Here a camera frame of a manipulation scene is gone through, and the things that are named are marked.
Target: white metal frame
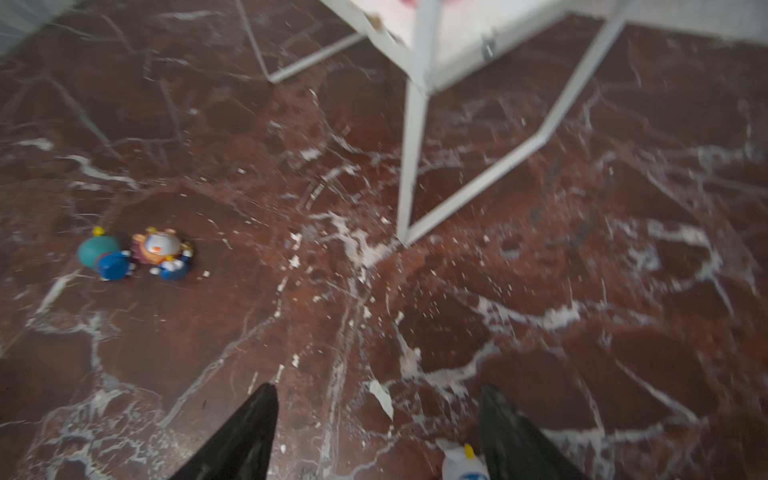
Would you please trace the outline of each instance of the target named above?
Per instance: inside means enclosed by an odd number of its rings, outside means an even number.
[[[512,168],[515,168],[547,144],[621,33],[627,18],[627,11],[633,2],[633,0],[617,0],[613,15],[603,24],[601,30],[592,40],[538,131],[411,225],[413,194],[419,169],[429,98],[432,94],[447,88],[488,61],[488,57],[484,55],[482,50],[486,46],[484,45],[485,39],[479,38],[477,45],[468,48],[448,64],[435,66],[436,32],[440,24],[442,0],[419,0],[414,24],[413,49],[407,48],[402,42],[389,35],[385,29],[372,25],[365,13],[355,8],[348,0],[321,1],[350,24],[356,33],[271,74],[266,69],[242,1],[235,0],[243,20],[243,28],[248,34],[259,65],[267,80],[272,83],[285,80],[338,51],[354,45],[363,38],[368,38],[409,76],[406,90],[397,206],[397,237],[405,246],[409,246],[423,237]],[[532,12],[527,18],[517,20],[506,31],[500,32],[494,39],[497,51],[493,56],[496,57],[513,48],[556,22],[565,13],[564,7],[567,1],[549,2],[536,12]]]

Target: blue toy figure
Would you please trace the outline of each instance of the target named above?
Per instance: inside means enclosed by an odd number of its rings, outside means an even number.
[[[160,275],[163,280],[179,280],[187,275],[190,270],[190,260],[192,260],[192,249],[186,244],[181,257],[169,255],[158,266],[150,268],[149,273]]]
[[[94,236],[78,248],[80,262],[99,272],[102,280],[119,280],[131,275],[136,265],[131,262],[131,251],[120,250],[114,237],[106,237],[104,229],[94,228]]]

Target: toy figure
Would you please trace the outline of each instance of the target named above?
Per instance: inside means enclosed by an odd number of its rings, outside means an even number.
[[[183,278],[189,271],[189,262],[194,254],[190,244],[183,243],[176,230],[170,228],[158,232],[150,227],[146,235],[135,234],[131,250],[136,260],[155,265],[149,272],[160,275],[164,280]]]
[[[102,280],[119,280],[131,275],[136,265],[130,261],[131,251],[120,250],[114,237],[106,237],[104,229],[94,228],[94,236],[78,248],[80,262],[99,272]]]

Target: white table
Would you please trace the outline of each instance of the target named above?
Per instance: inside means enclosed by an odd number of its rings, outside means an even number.
[[[411,225],[413,193],[430,96],[560,20],[571,0],[320,0],[356,33],[274,73],[266,69],[241,0],[235,0],[259,65],[280,82],[368,38],[409,77],[397,212],[397,237],[408,246],[466,205],[551,138],[624,28],[633,0],[617,0],[538,131]]]

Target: white metal table leg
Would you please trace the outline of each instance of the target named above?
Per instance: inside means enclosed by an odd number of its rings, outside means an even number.
[[[402,160],[400,164],[400,192],[397,200],[397,238],[402,244],[408,239],[411,224],[416,174],[422,154],[424,126],[427,121],[429,96],[413,80],[408,80],[406,111],[402,128]]]
[[[306,57],[293,62],[291,65],[288,65],[287,67],[283,67],[278,71],[269,73],[269,71],[266,68],[266,63],[264,62],[264,57],[261,54],[261,48],[259,48],[259,44],[256,41],[256,36],[253,34],[253,29],[251,29],[250,27],[250,22],[248,21],[248,15],[246,15],[245,8],[243,7],[243,0],[235,0],[235,6],[237,6],[237,12],[240,15],[240,20],[243,22],[243,29],[245,30],[246,35],[248,35],[250,46],[253,49],[253,52],[256,54],[256,58],[259,62],[259,67],[261,68],[261,71],[264,73],[264,76],[269,81],[269,83],[273,83],[273,84],[280,83],[286,78],[292,77],[295,74],[306,70],[307,68],[311,67],[315,63],[321,62],[326,58],[330,57],[331,55],[334,55],[347,47],[351,47],[352,45],[354,45],[358,41],[363,40],[366,37],[365,35],[361,35],[359,33],[353,33],[351,35],[347,35],[341,40],[335,41],[331,45],[323,47],[320,50],[316,51],[315,53],[311,55],[307,55]]]
[[[464,187],[458,189],[453,195],[446,198],[437,207],[432,209],[410,228],[406,228],[406,233],[401,234],[401,225],[398,224],[398,238],[403,245],[408,246],[425,233],[435,228],[449,215],[456,212],[459,208],[466,205],[483,190],[496,182],[499,178],[506,175],[512,168],[515,168],[531,155],[536,153],[541,147],[547,144],[549,139],[563,118],[571,109],[576,98],[584,89],[594,71],[603,61],[605,54],[613,46],[616,37],[621,33],[624,22],[627,18],[627,10],[633,0],[619,0],[614,10],[614,14],[603,24],[601,30],[595,36],[584,57],[581,58],[574,73],[568,79],[568,83],[563,88],[554,106],[547,114],[544,122],[538,131],[529,139],[518,145],[513,151],[500,158],[495,164],[479,174]]]

